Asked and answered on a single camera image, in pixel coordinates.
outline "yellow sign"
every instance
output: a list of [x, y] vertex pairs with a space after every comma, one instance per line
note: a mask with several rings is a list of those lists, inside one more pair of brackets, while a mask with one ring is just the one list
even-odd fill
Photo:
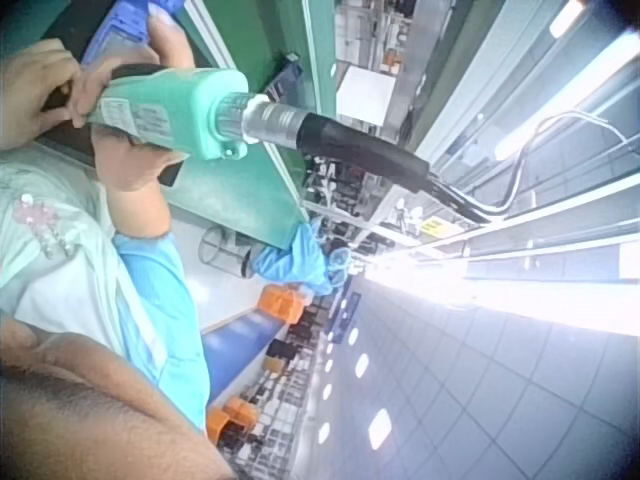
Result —
[[420, 230], [436, 238], [447, 238], [464, 232], [464, 229], [459, 225], [443, 220], [435, 215], [422, 222]]

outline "blue shirt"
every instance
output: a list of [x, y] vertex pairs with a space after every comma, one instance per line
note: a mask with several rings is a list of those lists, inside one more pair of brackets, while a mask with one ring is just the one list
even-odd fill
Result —
[[116, 235], [113, 244], [155, 329], [156, 339], [167, 352], [164, 362], [158, 365], [129, 307], [120, 300], [118, 314], [127, 360], [194, 425], [204, 429], [209, 374], [195, 304], [185, 284], [173, 235], [158, 239]]

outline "forearm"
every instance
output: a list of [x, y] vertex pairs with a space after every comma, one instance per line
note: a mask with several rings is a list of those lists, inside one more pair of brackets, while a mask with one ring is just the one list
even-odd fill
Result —
[[107, 187], [107, 205], [116, 230], [129, 237], [154, 238], [171, 230], [169, 206], [158, 181], [133, 192]]

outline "wire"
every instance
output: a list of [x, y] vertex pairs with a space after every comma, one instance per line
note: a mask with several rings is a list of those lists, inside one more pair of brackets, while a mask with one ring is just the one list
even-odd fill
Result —
[[[469, 195], [466, 195], [465, 193], [461, 192], [460, 190], [458, 190], [457, 188], [451, 185], [444, 185], [438, 178], [432, 179], [432, 181], [437, 183], [441, 188], [449, 190], [449, 192], [453, 196], [458, 197], [460, 201], [470, 204], [470, 208], [472, 210], [474, 210], [478, 215], [485, 217], [487, 220], [495, 221], [497, 219], [502, 219], [506, 216], [507, 211], [513, 205], [513, 202], [518, 193], [518, 189], [520, 188], [520, 182], [522, 180], [522, 172], [524, 170], [525, 160], [528, 157], [531, 146], [533, 145], [534, 141], [536, 140], [536, 138], [538, 137], [538, 135], [540, 134], [541, 130], [545, 125], [562, 117], [580, 118], [587, 122], [593, 123], [594, 125], [598, 125], [600, 127], [606, 128], [607, 130], [613, 132], [620, 139], [622, 144], [627, 143], [629, 141], [627, 137], [625, 137], [617, 128], [615, 128], [605, 119], [597, 117], [595, 115], [591, 115], [589, 113], [586, 113], [580, 110], [567, 110], [565, 112], [561, 112], [556, 115], [546, 117], [536, 125], [536, 128], [534, 129], [533, 134], [531, 135], [529, 140], [518, 151], [518, 154], [514, 162], [513, 171], [509, 179], [509, 184], [507, 185], [507, 189], [502, 198], [502, 201], [498, 205], [483, 204], [478, 200], [476, 200], [475, 198]], [[640, 156], [640, 154], [638, 154], [638, 152], [633, 150], [631, 147], [629, 148], [629, 151], [634, 155]]]

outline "hand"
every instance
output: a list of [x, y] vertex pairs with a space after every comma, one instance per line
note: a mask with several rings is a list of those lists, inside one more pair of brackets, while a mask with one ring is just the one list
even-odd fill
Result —
[[[74, 80], [69, 108], [73, 124], [81, 127], [95, 108], [113, 70], [127, 63], [160, 63], [173, 68], [193, 68], [195, 62], [187, 37], [164, 10], [149, 4], [149, 48], [134, 49], [125, 55], [109, 57]], [[168, 165], [179, 163], [185, 155], [166, 149], [140, 145], [122, 132], [95, 125], [91, 138], [98, 178], [107, 188], [132, 192], [157, 179]]]
[[0, 81], [0, 150], [30, 142], [69, 120], [67, 107], [42, 111], [47, 97], [80, 73], [71, 52], [58, 39], [43, 40], [23, 50], [2, 69]]

